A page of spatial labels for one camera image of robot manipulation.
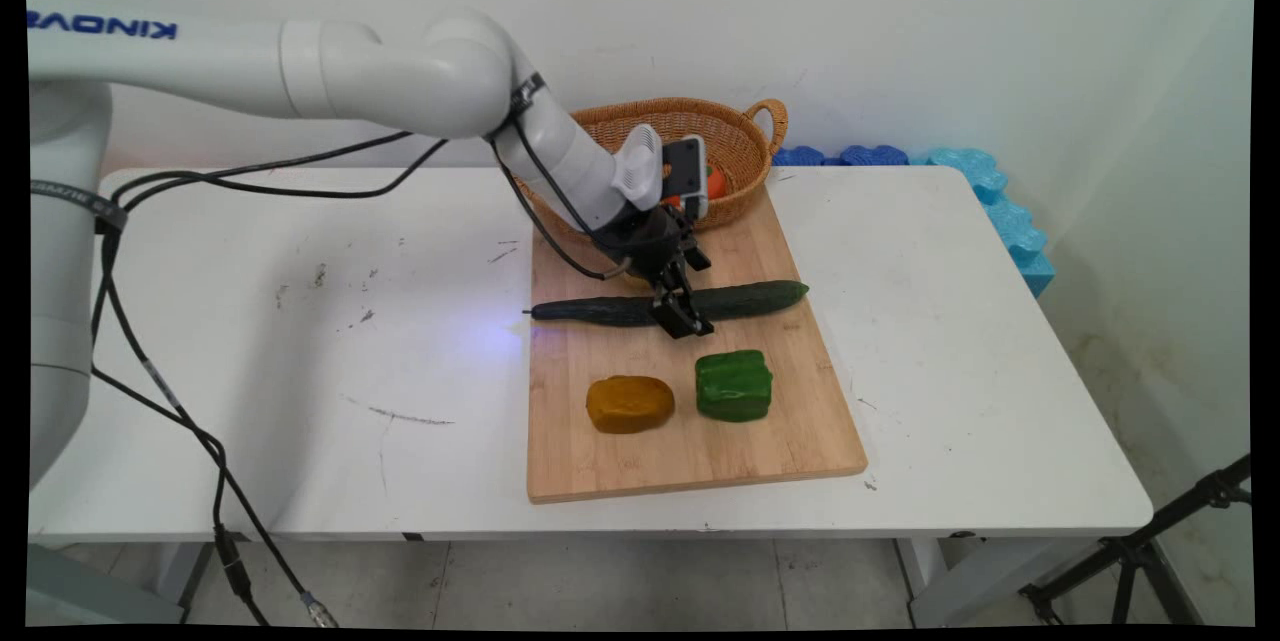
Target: table leg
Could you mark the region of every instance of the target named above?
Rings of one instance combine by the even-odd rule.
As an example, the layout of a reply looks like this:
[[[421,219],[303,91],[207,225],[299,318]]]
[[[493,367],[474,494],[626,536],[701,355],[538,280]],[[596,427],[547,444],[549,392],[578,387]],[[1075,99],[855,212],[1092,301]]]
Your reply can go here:
[[[27,599],[82,623],[178,623],[182,606],[35,544],[27,545]]]
[[[155,591],[165,601],[186,606],[188,599],[184,595],[191,583],[196,581],[197,567],[204,569],[209,559],[205,553],[206,546],[209,544],[198,541],[161,546],[160,572],[155,580],[147,583],[147,590]]]
[[[915,627],[959,623],[987,604],[1016,594],[1094,542],[1088,537],[991,539],[915,594],[911,600]]]

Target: wooden cutting board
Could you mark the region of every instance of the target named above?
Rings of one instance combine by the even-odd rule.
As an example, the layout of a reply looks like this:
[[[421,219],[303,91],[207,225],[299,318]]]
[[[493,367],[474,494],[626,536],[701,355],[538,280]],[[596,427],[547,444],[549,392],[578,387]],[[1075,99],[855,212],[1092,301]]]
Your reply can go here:
[[[699,232],[712,267],[690,273],[694,289],[801,280],[767,191],[763,196],[737,221]],[[558,223],[545,225],[584,266],[612,266],[584,235]],[[596,281],[580,275],[536,230],[532,248],[532,303],[646,294],[625,278]],[[717,322],[708,336],[672,340],[659,328],[535,321],[531,339],[529,499],[535,504],[847,476],[867,468],[808,298],[769,316]],[[700,416],[695,360],[740,349],[764,351],[773,371],[768,416],[748,423]],[[614,375],[667,383],[676,394],[675,416],[644,432],[596,431],[586,415],[586,390]]]

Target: tripod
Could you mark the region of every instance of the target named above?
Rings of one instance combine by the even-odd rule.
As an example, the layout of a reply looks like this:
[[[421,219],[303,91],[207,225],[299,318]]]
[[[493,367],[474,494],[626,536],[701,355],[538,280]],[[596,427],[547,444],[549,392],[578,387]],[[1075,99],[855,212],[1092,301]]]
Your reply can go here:
[[[1215,509],[1225,509],[1233,503],[1244,503],[1253,508],[1253,494],[1240,489],[1251,473],[1249,455],[1244,454],[1239,461],[1224,470],[1208,473],[1192,486],[1189,491],[1162,505],[1155,513],[1151,523],[1134,531],[1129,536],[1110,537],[1102,540],[1102,549],[1064,571],[1057,578],[1050,581],[1043,587],[1034,583],[1023,587],[1020,595],[1025,596],[1036,608],[1039,619],[1048,624],[1061,624],[1062,619],[1053,612],[1053,599],[1057,599],[1071,589],[1102,573],[1111,564],[1120,562],[1120,581],[1116,587],[1116,603],[1111,610],[1111,623],[1125,623],[1129,618],[1129,601],[1133,597],[1133,583],[1138,569],[1147,573],[1160,605],[1164,606],[1169,621],[1180,624],[1196,623],[1196,617],[1190,606],[1178,591],[1172,576],[1164,562],[1156,554],[1152,540],[1164,534],[1170,527],[1178,525],[1184,518],[1212,505]]]

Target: white table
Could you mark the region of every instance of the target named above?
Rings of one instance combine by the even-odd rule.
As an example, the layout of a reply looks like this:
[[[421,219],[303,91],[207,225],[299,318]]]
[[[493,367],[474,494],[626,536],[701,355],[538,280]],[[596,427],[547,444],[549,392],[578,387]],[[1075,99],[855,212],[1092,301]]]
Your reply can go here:
[[[256,180],[355,191],[397,173]],[[168,191],[133,214],[116,278],[142,345],[280,537],[914,539],[900,546],[928,585],[925,626],[1151,519],[959,171],[776,168],[768,187],[870,459],[856,477],[530,504],[531,225],[493,168],[417,171],[355,202]],[[114,321],[96,360],[160,399]],[[28,540],[207,541],[215,477],[187,431],[95,381],[31,494]],[[224,516],[255,537],[237,504]],[[938,576],[923,540],[966,531],[1018,539]]]

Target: blue foam tile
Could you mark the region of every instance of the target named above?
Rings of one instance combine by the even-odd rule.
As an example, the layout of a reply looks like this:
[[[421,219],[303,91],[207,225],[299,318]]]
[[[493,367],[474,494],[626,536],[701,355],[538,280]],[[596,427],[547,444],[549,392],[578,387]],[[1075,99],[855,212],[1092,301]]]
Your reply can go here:
[[[995,203],[988,205],[987,218],[991,218],[992,225],[996,226],[1000,239],[1004,241],[1018,267],[1032,264],[1048,241],[1039,228],[1032,225],[1032,212],[1011,202],[1005,193],[1001,193]]]
[[[1009,186],[1009,177],[996,170],[996,159],[978,148],[933,148],[916,159],[915,166],[951,166],[964,173],[982,203],[996,203]]]
[[[1048,281],[1052,281],[1053,276],[1057,275],[1053,265],[1048,262],[1048,258],[1046,258],[1043,253],[1036,255],[1036,258],[1033,258],[1027,266],[1020,267],[1019,271],[1023,273],[1023,280],[1027,281],[1028,289],[1032,290],[1032,294],[1036,296],[1036,298],[1039,298],[1044,287],[1048,285]]]
[[[810,146],[778,148],[778,152],[773,154],[773,166],[823,166],[826,160],[823,152]]]
[[[841,166],[906,166],[906,154],[893,146],[849,146],[840,161]]]

